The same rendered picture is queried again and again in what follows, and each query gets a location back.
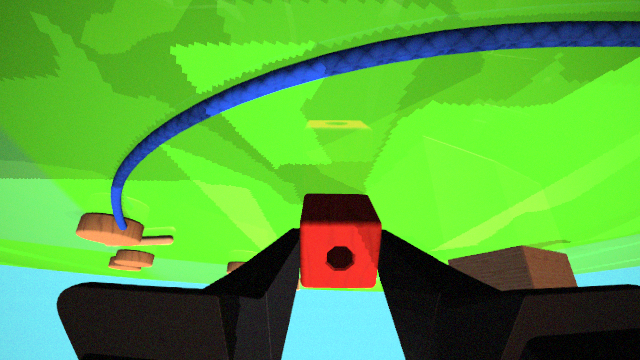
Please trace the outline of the light brown wooden disc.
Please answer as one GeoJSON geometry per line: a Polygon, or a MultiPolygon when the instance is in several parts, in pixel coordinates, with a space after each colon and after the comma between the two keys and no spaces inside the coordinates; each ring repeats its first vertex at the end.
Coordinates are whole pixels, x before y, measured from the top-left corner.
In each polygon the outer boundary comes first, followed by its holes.
{"type": "Polygon", "coordinates": [[[110,257],[110,259],[109,259],[108,267],[110,267],[112,269],[129,270],[129,271],[140,271],[141,270],[141,267],[133,267],[133,266],[127,266],[127,265],[124,265],[124,264],[115,263],[114,259],[115,259],[115,256],[110,257]]]}
{"type": "Polygon", "coordinates": [[[246,263],[246,262],[242,262],[242,261],[230,261],[230,262],[228,262],[226,273],[229,274],[233,270],[235,270],[238,267],[240,267],[243,263],[246,263]]]}
{"type": "Polygon", "coordinates": [[[114,262],[133,267],[152,267],[155,255],[140,250],[118,249],[114,262]]]}

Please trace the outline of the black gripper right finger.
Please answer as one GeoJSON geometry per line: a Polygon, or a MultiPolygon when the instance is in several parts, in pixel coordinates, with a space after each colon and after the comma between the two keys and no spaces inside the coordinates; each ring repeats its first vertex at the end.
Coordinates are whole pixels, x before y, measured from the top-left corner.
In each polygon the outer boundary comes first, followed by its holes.
{"type": "Polygon", "coordinates": [[[381,230],[378,274],[405,360],[519,360],[538,336],[640,328],[640,286],[500,291],[381,230]]]}

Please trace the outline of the thin wooden stick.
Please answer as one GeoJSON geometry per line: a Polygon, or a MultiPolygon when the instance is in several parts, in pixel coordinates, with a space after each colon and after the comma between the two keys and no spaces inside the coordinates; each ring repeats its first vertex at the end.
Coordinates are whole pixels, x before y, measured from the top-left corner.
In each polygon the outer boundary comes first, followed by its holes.
{"type": "MultiPolygon", "coordinates": [[[[163,244],[169,244],[171,245],[174,241],[174,238],[171,235],[166,235],[166,236],[142,236],[141,242],[139,246],[146,246],[146,245],[163,245],[163,244]]],[[[106,246],[116,246],[116,245],[110,245],[110,244],[106,244],[106,246]]]]}

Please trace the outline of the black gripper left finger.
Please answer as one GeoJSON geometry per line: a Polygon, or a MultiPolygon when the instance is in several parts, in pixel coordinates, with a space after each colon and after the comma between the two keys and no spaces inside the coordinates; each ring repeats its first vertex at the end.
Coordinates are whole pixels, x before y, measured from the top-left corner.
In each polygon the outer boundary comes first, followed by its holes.
{"type": "Polygon", "coordinates": [[[204,288],[83,282],[56,307],[78,360],[282,360],[299,273],[292,228],[204,288]]]}

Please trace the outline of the round wooden button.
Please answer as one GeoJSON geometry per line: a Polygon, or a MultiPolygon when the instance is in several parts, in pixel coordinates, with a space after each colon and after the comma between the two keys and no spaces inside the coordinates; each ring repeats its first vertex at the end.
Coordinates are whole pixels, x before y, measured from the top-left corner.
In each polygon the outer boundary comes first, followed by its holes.
{"type": "Polygon", "coordinates": [[[143,224],[127,217],[124,219],[127,228],[120,230],[113,214],[87,212],[81,216],[75,233],[83,239],[110,245],[140,245],[143,224]]]}

